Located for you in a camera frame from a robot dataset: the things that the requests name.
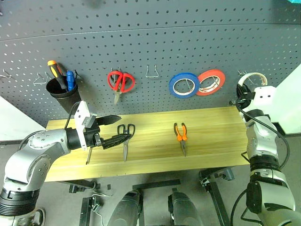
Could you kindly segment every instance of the black cup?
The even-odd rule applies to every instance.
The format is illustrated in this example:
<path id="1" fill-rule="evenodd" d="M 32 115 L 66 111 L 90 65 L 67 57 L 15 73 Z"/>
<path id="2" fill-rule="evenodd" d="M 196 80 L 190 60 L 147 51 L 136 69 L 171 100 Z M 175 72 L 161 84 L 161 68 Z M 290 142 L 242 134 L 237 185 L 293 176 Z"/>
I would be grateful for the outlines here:
<path id="1" fill-rule="evenodd" d="M 74 103 L 81 101 L 77 84 L 75 84 L 75 87 L 71 91 L 66 92 L 66 90 L 61 89 L 56 79 L 52 79 L 47 83 L 46 90 L 60 103 L 67 113 L 71 111 Z"/>

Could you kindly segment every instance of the orange handle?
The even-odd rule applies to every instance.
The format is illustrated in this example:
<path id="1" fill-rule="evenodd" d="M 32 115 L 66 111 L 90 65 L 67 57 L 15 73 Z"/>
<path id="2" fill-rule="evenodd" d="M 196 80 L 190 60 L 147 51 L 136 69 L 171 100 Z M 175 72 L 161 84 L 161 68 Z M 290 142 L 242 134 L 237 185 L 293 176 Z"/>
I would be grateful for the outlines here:
<path id="1" fill-rule="evenodd" d="M 183 136 L 182 136 L 182 139 L 183 140 L 187 140 L 187 129 L 186 129 L 186 126 L 185 124 L 182 122 L 182 129 L 183 129 Z"/>
<path id="2" fill-rule="evenodd" d="M 182 136 L 179 133 L 177 123 L 174 124 L 174 133 L 177 135 L 177 140 L 181 141 L 182 140 Z"/>

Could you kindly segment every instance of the black metal bracket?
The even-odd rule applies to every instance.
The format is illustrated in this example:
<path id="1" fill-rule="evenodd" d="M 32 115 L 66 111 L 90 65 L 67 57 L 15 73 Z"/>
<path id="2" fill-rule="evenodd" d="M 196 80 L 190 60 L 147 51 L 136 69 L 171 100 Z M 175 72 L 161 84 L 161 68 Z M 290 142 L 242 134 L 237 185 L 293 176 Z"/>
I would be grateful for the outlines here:
<path id="1" fill-rule="evenodd" d="M 95 212 L 101 207 L 101 204 L 96 201 L 95 197 L 83 198 L 81 203 L 79 226 L 89 226 L 91 211 Z"/>
<path id="2" fill-rule="evenodd" d="M 180 184 L 181 184 L 181 182 L 179 179 L 165 180 L 165 181 L 152 182 L 152 183 L 147 183 L 147 184 L 133 185 L 133 190 L 144 190 L 144 189 L 149 189 L 149 188 L 174 186 L 174 185 L 180 185 Z"/>
<path id="3" fill-rule="evenodd" d="M 68 181 L 60 181 L 64 184 L 69 184 L 69 193 L 83 192 L 86 189 L 96 190 L 100 188 L 100 184 L 96 181 L 88 181 L 88 180 L 68 180 Z"/>
<path id="4" fill-rule="evenodd" d="M 215 178 L 233 180 L 234 175 L 230 167 L 209 168 L 199 172 L 201 185 L 210 193 L 217 217 L 221 226 L 230 226 L 230 220 L 223 203 Z"/>
<path id="5" fill-rule="evenodd" d="M 90 215 L 92 209 L 92 197 L 83 198 L 81 203 L 79 226 L 90 225 Z"/>

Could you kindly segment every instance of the orange screwdriver handle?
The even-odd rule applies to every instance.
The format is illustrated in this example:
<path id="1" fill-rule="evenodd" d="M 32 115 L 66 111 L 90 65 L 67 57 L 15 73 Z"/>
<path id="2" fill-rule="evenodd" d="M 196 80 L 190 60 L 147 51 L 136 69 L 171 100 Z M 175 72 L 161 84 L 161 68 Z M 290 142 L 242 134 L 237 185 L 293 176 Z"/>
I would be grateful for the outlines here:
<path id="1" fill-rule="evenodd" d="M 186 129 L 186 126 L 184 124 L 184 122 L 182 122 L 182 129 L 183 129 L 183 136 L 182 136 L 182 139 L 183 140 L 187 140 L 187 129 Z"/>
<path id="2" fill-rule="evenodd" d="M 175 133 L 176 136 L 177 136 L 177 140 L 178 140 L 178 141 L 181 141 L 181 140 L 182 140 L 182 136 L 181 136 L 180 133 L 179 133 L 177 123 L 174 124 L 174 133 Z"/>
<path id="3" fill-rule="evenodd" d="M 62 70 L 60 69 L 59 65 L 54 60 L 49 60 L 47 62 L 48 67 L 50 68 L 50 71 L 56 78 L 57 82 L 60 84 L 61 89 L 67 89 L 65 78 L 63 76 Z"/>

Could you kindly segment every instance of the white wall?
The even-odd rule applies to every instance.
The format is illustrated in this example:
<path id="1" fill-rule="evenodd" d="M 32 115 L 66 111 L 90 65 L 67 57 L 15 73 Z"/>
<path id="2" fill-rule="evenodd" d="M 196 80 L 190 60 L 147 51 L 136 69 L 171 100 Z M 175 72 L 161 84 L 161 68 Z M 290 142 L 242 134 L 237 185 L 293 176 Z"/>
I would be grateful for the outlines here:
<path id="1" fill-rule="evenodd" d="M 301 133 L 301 64 L 277 86 L 272 106 L 286 134 Z"/>
<path id="2" fill-rule="evenodd" d="M 37 130 L 40 124 L 0 97 L 0 140 L 21 140 Z"/>

